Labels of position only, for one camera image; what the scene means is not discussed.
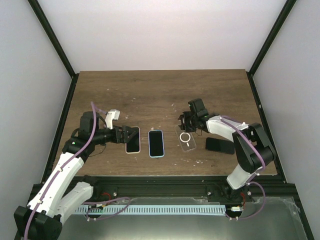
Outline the clear magsafe phone case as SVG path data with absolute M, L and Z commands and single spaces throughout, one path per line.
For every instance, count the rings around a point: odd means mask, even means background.
M 197 148 L 192 133 L 181 130 L 181 128 L 178 125 L 174 127 L 174 130 L 179 141 L 179 145 L 181 146 L 183 152 L 189 152 Z

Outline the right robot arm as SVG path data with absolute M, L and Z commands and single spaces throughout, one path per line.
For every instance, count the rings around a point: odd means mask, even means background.
M 234 146 L 237 165 L 220 187 L 223 198 L 232 202 L 240 196 L 246 184 L 277 158 L 276 150 L 261 124 L 247 124 L 226 115 L 210 114 L 200 98 L 189 101 L 188 105 L 190 110 L 184 111 L 178 118 L 183 133 L 201 130 L 223 137 Z

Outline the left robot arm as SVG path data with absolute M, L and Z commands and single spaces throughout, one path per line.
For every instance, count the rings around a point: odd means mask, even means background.
M 65 142 L 54 170 L 40 191 L 27 204 L 18 206 L 14 220 L 25 240 L 56 240 L 63 224 L 85 201 L 97 202 L 102 196 L 99 180 L 84 176 L 71 191 L 68 186 L 97 145 L 126 144 L 138 133 L 137 127 L 115 126 L 120 112 L 113 109 L 103 118 L 95 111 L 84 112 L 79 127 Z

